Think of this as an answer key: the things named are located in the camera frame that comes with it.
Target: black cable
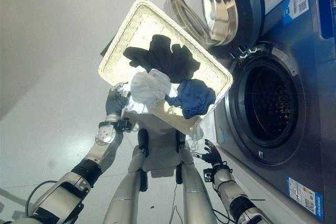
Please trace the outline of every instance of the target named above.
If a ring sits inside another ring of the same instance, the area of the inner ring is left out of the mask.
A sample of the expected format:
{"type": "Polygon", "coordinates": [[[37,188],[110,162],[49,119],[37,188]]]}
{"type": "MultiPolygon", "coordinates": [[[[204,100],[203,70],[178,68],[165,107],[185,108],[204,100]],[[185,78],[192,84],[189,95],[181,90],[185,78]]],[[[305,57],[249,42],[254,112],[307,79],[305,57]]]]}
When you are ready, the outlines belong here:
{"type": "Polygon", "coordinates": [[[25,215],[26,217],[28,217],[28,207],[29,207],[29,202],[30,202],[30,199],[32,198],[33,194],[36,192],[36,190],[38,188],[40,188],[42,185],[44,184],[47,184],[47,183],[56,183],[57,181],[55,180],[47,180],[47,181],[44,181],[42,182],[41,184],[39,184],[37,187],[34,188],[34,190],[30,193],[28,199],[27,199],[27,202],[26,202],[26,206],[25,206],[25,215]]]}
{"type": "Polygon", "coordinates": [[[226,216],[225,214],[223,214],[223,213],[217,211],[216,209],[212,209],[212,211],[213,211],[213,212],[216,212],[216,213],[218,213],[218,214],[220,214],[221,216],[225,217],[225,218],[228,220],[228,222],[222,222],[222,221],[218,218],[218,216],[214,213],[215,216],[216,216],[216,218],[217,218],[217,220],[218,220],[220,223],[223,223],[223,224],[229,224],[230,221],[233,222],[233,223],[235,223],[235,221],[234,221],[234,220],[231,220],[230,217],[228,217],[228,216],[226,216]]]}

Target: wicker basket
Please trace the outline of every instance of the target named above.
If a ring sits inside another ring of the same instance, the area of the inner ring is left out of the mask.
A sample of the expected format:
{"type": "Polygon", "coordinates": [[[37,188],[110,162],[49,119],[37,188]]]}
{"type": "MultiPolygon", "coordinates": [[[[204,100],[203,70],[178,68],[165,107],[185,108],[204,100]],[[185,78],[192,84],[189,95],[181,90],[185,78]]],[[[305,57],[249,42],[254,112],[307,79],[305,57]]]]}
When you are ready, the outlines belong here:
{"type": "MultiPolygon", "coordinates": [[[[124,50],[130,46],[148,50],[155,34],[169,37],[171,45],[186,45],[193,58],[201,63],[193,79],[204,81],[215,91],[215,104],[208,109],[208,112],[211,111],[230,88],[232,75],[175,21],[148,0],[136,0],[133,4],[99,66],[99,75],[111,85],[127,82],[135,68],[129,65],[130,60],[123,55],[124,50]]],[[[186,120],[181,108],[169,106],[164,100],[156,104],[152,114],[185,134],[205,117],[195,116],[186,120]]]]}

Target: blue clothing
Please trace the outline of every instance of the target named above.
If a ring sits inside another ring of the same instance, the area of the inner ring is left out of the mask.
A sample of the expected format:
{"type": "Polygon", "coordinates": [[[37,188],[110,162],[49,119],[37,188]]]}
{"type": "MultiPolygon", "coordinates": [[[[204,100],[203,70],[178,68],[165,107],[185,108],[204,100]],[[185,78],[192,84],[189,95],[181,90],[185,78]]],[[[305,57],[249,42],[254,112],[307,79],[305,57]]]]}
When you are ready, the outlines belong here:
{"type": "Polygon", "coordinates": [[[165,95],[170,106],[181,106],[184,118],[190,119],[196,115],[205,115],[209,105],[216,100],[215,91],[203,81],[192,79],[183,81],[177,88],[177,97],[165,95]]]}

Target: washing machine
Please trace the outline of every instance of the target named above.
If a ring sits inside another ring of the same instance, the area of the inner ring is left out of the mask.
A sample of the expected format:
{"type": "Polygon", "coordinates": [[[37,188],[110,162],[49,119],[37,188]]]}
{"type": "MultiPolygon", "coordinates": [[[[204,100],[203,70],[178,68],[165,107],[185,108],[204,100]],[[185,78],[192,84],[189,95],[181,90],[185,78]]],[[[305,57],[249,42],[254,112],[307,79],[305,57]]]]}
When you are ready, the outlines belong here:
{"type": "Polygon", "coordinates": [[[167,0],[227,68],[217,141],[321,223],[336,223],[336,0],[167,0]]]}

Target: washing machine door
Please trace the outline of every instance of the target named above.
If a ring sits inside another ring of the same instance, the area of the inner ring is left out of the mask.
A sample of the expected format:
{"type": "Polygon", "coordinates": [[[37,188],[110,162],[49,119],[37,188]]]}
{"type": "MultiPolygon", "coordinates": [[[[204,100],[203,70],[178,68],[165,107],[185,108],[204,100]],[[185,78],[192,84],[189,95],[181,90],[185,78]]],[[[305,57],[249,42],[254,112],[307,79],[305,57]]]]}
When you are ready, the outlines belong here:
{"type": "Polygon", "coordinates": [[[165,12],[219,58],[244,55],[261,32],[264,0],[167,0],[165,12]]]}

